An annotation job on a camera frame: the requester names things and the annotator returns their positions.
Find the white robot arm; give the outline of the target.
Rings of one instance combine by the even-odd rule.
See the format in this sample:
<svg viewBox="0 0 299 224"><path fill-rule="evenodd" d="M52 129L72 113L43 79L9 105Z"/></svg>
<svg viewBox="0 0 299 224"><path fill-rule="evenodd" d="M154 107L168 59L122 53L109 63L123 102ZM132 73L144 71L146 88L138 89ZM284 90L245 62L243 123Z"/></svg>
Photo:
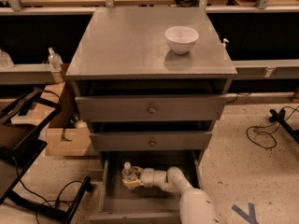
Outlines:
<svg viewBox="0 0 299 224"><path fill-rule="evenodd" d="M122 183L128 189L158 187L166 192L178 193L181 224L221 224L209 196L195 188L178 167L171 166L167 171L161 171L126 162L121 175Z"/></svg>

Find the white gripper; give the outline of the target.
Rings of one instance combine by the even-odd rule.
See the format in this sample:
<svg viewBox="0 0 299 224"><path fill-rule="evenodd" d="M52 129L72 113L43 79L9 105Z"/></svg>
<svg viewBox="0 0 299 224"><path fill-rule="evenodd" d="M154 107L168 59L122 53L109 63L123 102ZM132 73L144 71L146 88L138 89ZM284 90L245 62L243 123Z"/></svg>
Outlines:
<svg viewBox="0 0 299 224"><path fill-rule="evenodd" d="M122 180L124 186L128 189L135 189L141 185L146 188L151 188L154 183L154 170L152 168L143 168L134 167L136 175L139 175L140 179L137 180Z"/></svg>

